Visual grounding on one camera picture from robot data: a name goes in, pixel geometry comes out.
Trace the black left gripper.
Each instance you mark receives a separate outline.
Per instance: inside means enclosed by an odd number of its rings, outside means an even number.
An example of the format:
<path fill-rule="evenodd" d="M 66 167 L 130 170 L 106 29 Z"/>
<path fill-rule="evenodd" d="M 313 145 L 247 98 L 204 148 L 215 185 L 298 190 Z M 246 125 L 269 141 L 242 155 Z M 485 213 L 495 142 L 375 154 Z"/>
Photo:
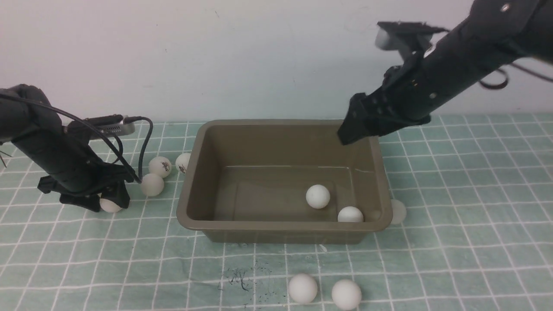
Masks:
<path fill-rule="evenodd" d="M 47 173 L 39 180 L 37 188 L 44 194 L 58 193 L 59 202 L 83 207 L 98 213 L 101 211 L 100 196 L 113 196 L 122 209 L 130 206 L 126 182 L 133 182 L 134 169 L 112 163 L 84 163 L 67 165 L 40 163 Z"/>

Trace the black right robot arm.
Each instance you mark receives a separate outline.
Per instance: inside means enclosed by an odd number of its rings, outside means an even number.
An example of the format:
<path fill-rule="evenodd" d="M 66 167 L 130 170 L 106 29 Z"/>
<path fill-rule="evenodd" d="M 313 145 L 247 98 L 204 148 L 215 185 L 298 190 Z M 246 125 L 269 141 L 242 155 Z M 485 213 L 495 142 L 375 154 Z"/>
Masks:
<path fill-rule="evenodd" d="M 476 83 L 501 90 L 502 69 L 529 57 L 552 63 L 550 0 L 476 0 L 465 20 L 448 30 L 422 22 L 378 22 L 375 45 L 398 51 L 381 87 L 354 94 L 338 128 L 343 145 L 431 121 L 431 113 Z"/>

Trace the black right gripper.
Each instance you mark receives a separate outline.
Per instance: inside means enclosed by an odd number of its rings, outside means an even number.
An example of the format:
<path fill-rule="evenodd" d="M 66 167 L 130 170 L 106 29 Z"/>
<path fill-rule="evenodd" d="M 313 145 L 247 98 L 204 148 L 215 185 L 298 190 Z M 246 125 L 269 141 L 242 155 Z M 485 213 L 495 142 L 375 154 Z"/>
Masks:
<path fill-rule="evenodd" d="M 338 128 L 343 146 L 381 130 L 400 130 L 431 121 L 432 69 L 427 65 L 390 67 L 382 85 L 370 94 L 354 94 L 348 112 Z"/>

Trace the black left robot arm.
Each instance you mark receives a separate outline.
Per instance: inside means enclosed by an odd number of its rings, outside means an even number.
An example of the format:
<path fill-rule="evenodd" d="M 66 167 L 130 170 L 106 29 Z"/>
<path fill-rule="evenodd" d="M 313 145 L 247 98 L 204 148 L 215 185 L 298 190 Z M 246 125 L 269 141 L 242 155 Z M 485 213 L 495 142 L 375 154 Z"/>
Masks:
<path fill-rule="evenodd" d="M 11 143 L 46 175 L 37 188 L 58 193 L 65 205 L 98 213 L 108 203 L 126 209 L 130 195 L 126 183 L 137 176 L 126 161 L 103 161 L 89 146 L 91 140 L 134 132 L 126 116 L 115 114 L 72 121 L 64 126 L 43 91 L 18 85 L 1 90 L 1 143 Z"/>

